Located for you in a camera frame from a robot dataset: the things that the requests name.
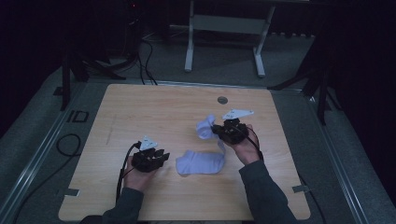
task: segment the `gray floor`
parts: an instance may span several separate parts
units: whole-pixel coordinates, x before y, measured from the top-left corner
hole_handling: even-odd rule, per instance
[[[148,69],[160,84],[177,82],[265,88],[293,77],[313,41],[313,38],[270,35],[262,53],[267,75],[260,78],[256,76],[249,46],[254,43],[254,37],[237,36],[243,44],[237,47],[219,41],[228,36],[208,33],[198,36],[190,73],[184,72],[187,37],[183,30],[175,30],[168,43],[163,43],[156,35],[145,38],[153,46]],[[143,44],[142,59],[148,55],[149,46]],[[120,72],[120,75],[127,77],[124,83],[140,83],[137,66]],[[42,153],[46,159],[40,170],[30,173],[35,178],[27,193],[67,160],[54,145],[57,139],[67,133],[76,133],[83,145],[106,86],[114,82],[101,76],[92,76],[88,83],[73,82],[75,100],[67,111],[60,112],[61,97],[52,93],[61,85],[61,73],[57,71],[49,76],[0,141],[0,202],[9,205],[9,200],[12,201],[8,195],[16,191],[14,187],[21,172],[38,149],[48,144],[48,152]],[[316,197],[327,223],[395,223],[396,210],[346,116],[329,103],[331,110],[326,111],[325,116],[327,125],[321,126],[315,116],[316,104],[298,92],[303,85],[304,81],[283,91],[273,91],[273,96],[297,170]],[[85,123],[67,122],[71,110],[88,111],[89,119]],[[53,133],[53,139],[46,138],[54,123],[59,125],[60,131]],[[61,143],[61,148],[69,153],[76,146],[74,138],[66,138]],[[71,160],[29,198],[19,214],[18,223],[63,223],[57,213],[77,163],[78,158]],[[312,215],[301,223],[322,223],[313,198],[309,194],[306,197]]]

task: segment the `dark background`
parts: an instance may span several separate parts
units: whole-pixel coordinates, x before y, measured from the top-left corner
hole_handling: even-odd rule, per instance
[[[189,1],[144,1],[144,22],[167,38],[169,24],[188,24]],[[268,6],[229,4],[224,15],[260,17]],[[393,203],[396,201],[396,4],[361,0],[344,7],[281,4],[271,33],[314,35],[302,72],[332,62],[331,86]],[[67,49],[95,60],[123,53],[128,16],[123,1],[2,1],[0,6],[0,100],[3,135],[43,81],[62,64]]]

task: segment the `white table leg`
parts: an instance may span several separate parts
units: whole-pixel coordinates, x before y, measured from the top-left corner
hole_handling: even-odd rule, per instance
[[[256,62],[256,67],[257,67],[257,75],[259,77],[265,76],[264,65],[262,63],[262,46],[264,45],[265,37],[267,37],[268,29],[270,28],[271,19],[274,15],[275,8],[276,7],[270,7],[267,19],[265,20],[265,23],[262,27],[262,33],[261,33],[259,45],[253,48],[254,60]]]
[[[186,63],[184,65],[184,71],[190,72],[192,70],[192,57],[194,53],[194,1],[190,1],[190,25],[189,25],[189,45],[187,46]]]

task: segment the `hand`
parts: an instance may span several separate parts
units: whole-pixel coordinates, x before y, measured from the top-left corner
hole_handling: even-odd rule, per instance
[[[247,129],[248,129],[248,137],[258,146],[259,140],[257,139],[256,134],[254,134],[254,132],[252,131],[253,126],[251,126],[251,124],[248,124]],[[226,142],[224,143],[235,151],[235,154],[238,157],[238,159],[245,165],[260,160],[257,149],[246,138],[241,143],[236,145],[230,145],[227,144]]]
[[[132,156],[130,156],[127,161],[127,166],[124,171],[124,173],[127,175],[123,178],[123,185],[125,188],[136,189],[144,192],[145,189],[149,186],[150,180],[154,177],[155,173],[157,173],[157,170],[153,170],[149,173],[143,173],[136,169],[133,169],[131,163]]]

